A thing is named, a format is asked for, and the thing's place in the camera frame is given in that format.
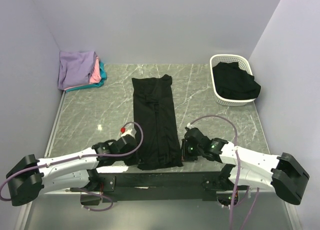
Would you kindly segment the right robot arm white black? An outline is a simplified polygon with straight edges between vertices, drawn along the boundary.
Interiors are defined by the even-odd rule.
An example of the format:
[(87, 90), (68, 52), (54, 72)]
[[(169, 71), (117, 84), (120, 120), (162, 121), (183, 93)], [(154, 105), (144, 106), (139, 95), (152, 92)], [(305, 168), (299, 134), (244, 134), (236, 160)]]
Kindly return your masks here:
[(209, 139), (198, 128), (187, 128), (184, 142), (189, 156), (224, 164), (219, 178), (222, 188), (230, 190), (238, 185), (265, 189), (287, 203), (301, 204), (310, 176), (293, 155), (264, 154), (220, 138)]

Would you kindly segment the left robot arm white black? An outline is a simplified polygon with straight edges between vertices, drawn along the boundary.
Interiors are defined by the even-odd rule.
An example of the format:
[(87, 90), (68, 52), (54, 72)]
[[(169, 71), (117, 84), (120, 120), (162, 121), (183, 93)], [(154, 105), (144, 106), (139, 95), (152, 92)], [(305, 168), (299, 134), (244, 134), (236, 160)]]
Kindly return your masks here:
[(127, 134), (60, 157), (36, 159), (27, 155), (7, 173), (1, 187), (8, 187), (10, 197), (0, 199), (17, 207), (62, 189), (100, 191), (104, 183), (97, 169), (131, 157), (140, 146), (141, 142)]

